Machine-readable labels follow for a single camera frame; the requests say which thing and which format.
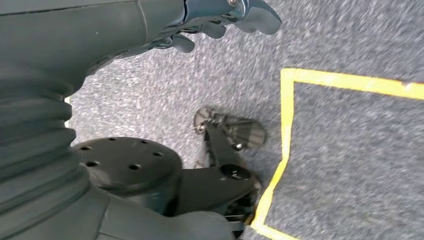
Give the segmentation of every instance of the black metal bracket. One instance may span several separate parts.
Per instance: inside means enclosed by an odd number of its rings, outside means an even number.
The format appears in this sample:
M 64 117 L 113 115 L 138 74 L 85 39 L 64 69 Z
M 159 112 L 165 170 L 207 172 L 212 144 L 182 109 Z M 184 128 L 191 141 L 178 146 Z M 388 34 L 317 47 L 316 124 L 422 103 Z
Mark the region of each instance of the black metal bracket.
M 74 148 L 96 186 L 165 216 L 217 212 L 239 238 L 253 219 L 260 184 L 237 145 L 260 146 L 265 130 L 254 120 L 207 107 L 197 112 L 194 123 L 197 133 L 203 134 L 202 154 L 194 169 L 182 169 L 174 151 L 147 139 L 109 137 Z

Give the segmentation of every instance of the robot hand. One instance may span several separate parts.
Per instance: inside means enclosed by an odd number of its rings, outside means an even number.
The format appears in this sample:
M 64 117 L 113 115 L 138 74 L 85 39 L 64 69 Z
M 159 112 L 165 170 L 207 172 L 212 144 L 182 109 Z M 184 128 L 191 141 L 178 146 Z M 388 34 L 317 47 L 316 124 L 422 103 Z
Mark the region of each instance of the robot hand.
M 259 31 L 272 35 L 280 28 L 281 19 L 262 0 L 185 0 L 183 16 L 165 28 L 171 35 L 157 39 L 147 46 L 132 49 L 121 58 L 138 55 L 153 48 L 173 47 L 182 53 L 190 53 L 195 43 L 181 33 L 204 33 L 219 39 L 226 32 L 225 26 L 230 24 L 246 33 Z

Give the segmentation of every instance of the tape line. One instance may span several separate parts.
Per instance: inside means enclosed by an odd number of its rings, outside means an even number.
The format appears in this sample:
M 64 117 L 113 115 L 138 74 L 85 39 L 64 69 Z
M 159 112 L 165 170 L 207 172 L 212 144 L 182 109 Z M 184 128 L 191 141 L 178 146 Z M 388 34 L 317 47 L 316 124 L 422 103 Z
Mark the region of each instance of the tape line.
M 272 176 L 269 186 L 266 188 L 259 200 L 255 218 L 253 219 L 251 227 L 259 234 L 272 240 L 298 240 L 293 236 L 265 225 L 265 218 L 267 217 L 272 204 L 274 190 L 280 182 L 280 179 L 283 177 L 284 170 L 286 169 L 289 161 L 292 123 L 295 108 L 294 83 L 314 84 L 418 100 L 424 100 L 424 84 L 413 82 L 405 84 L 401 81 L 378 77 L 349 75 L 300 68 L 282 69 L 280 81 L 282 158 L 274 175 Z

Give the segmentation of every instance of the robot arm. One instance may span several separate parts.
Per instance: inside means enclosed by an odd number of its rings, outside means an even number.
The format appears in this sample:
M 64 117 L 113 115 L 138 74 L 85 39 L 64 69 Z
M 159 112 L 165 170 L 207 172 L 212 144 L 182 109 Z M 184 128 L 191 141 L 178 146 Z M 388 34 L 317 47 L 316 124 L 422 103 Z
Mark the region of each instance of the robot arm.
M 190 52 L 181 33 L 280 23 L 260 0 L 0 0 L 0 240 L 232 239 L 219 214 L 164 217 L 93 187 L 63 99 L 116 58 Z

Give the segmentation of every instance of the yellow floor marking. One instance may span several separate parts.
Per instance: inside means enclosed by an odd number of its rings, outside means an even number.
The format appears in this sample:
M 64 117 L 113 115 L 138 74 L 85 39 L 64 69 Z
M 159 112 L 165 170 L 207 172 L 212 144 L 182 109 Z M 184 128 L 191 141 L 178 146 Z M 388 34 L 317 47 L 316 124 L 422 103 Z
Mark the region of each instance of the yellow floor marking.
M 327 87 L 378 93 L 396 97 L 424 100 L 424 84 L 403 84 L 397 80 L 377 77 L 349 75 L 299 68 L 281 70 L 281 162 L 272 176 L 269 186 L 260 198 L 251 227 L 259 234 L 272 240 L 297 240 L 284 232 L 265 224 L 271 207 L 274 190 L 283 176 L 290 156 L 290 141 L 294 116 L 294 83 L 315 84 Z

